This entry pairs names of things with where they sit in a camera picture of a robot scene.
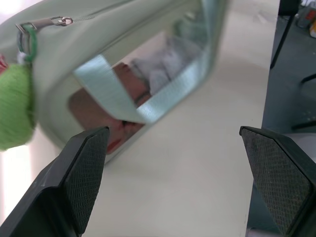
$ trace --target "white table surface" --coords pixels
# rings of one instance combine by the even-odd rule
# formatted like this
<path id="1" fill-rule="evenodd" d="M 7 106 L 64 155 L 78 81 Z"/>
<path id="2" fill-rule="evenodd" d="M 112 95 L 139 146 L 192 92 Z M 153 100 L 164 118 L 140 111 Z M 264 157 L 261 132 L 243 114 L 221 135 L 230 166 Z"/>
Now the white table surface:
<path id="1" fill-rule="evenodd" d="M 253 179 L 238 132 L 261 127 L 278 4 L 232 1 L 211 79 L 106 165 L 84 237 L 245 235 Z M 37 131 L 2 154 L 0 223 L 54 153 Z"/>

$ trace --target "light green bag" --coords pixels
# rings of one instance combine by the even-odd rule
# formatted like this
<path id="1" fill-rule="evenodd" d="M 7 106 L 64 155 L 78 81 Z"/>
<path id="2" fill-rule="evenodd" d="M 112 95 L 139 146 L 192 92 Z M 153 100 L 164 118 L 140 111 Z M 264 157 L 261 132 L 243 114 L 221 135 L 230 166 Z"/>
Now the light green bag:
<path id="1" fill-rule="evenodd" d="M 112 117 L 150 126 L 209 78 L 226 0 L 45 0 L 0 25 L 0 53 L 17 54 L 15 24 L 53 19 L 38 30 L 33 62 L 36 112 L 49 138 L 63 147 L 83 128 L 70 113 L 69 98 L 84 88 Z M 203 24 L 195 22 L 203 15 Z M 206 37 L 202 51 L 168 85 L 136 107 L 112 70 L 125 56 L 164 32 L 185 40 Z"/>

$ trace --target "green yarn pompom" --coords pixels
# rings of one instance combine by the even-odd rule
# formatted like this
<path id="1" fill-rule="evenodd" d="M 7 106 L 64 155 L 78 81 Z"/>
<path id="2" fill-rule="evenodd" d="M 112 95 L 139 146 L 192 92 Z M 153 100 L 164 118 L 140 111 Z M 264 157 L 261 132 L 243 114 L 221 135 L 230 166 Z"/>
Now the green yarn pompom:
<path id="1" fill-rule="evenodd" d="M 10 65 L 0 75 L 0 150 L 27 143 L 34 126 L 31 69 Z"/>

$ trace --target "metal clasp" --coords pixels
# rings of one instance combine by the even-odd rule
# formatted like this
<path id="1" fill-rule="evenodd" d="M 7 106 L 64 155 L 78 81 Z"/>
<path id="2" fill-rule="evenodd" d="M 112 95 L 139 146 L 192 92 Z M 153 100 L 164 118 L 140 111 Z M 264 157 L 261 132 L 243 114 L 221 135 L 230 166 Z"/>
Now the metal clasp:
<path id="1" fill-rule="evenodd" d="M 43 18 L 40 20 L 25 22 L 22 24 L 16 24 L 16 27 L 24 34 L 27 32 L 24 30 L 23 25 L 31 25 L 35 31 L 40 31 L 41 29 L 45 28 L 46 26 L 67 26 L 72 24 L 74 21 L 71 17 L 62 17 L 62 16 L 55 16 L 51 18 Z"/>

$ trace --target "chair leg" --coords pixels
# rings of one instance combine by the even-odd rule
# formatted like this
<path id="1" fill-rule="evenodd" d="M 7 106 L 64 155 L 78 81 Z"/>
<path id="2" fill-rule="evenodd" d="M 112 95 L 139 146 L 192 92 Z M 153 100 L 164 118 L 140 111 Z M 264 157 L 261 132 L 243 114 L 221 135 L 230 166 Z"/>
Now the chair leg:
<path id="1" fill-rule="evenodd" d="M 284 30 L 284 33 L 282 35 L 281 41 L 278 44 L 278 47 L 276 49 L 276 53 L 275 53 L 275 55 L 273 57 L 271 65 L 270 65 L 270 69 L 274 68 L 274 66 L 276 65 L 277 58 L 278 58 L 278 56 L 279 56 L 279 54 L 280 54 L 280 52 L 282 50 L 283 44 L 284 44 L 284 42 L 286 40 L 288 32 L 290 31 L 290 28 L 291 28 L 291 25 L 292 25 L 294 19 L 295 19 L 295 15 L 290 16 L 290 18 L 288 19 L 288 22 L 287 22 L 286 28 Z"/>
<path id="2" fill-rule="evenodd" d="M 304 84 L 310 80 L 316 79 L 316 74 L 310 75 L 308 77 L 305 77 L 303 80 L 301 80 L 301 84 Z"/>
<path id="3" fill-rule="evenodd" d="M 308 127 L 315 127 L 315 126 L 316 126 L 316 121 L 311 121 L 311 122 L 306 122 L 306 123 L 294 125 L 294 126 L 292 126 L 292 130 L 308 128 Z"/>

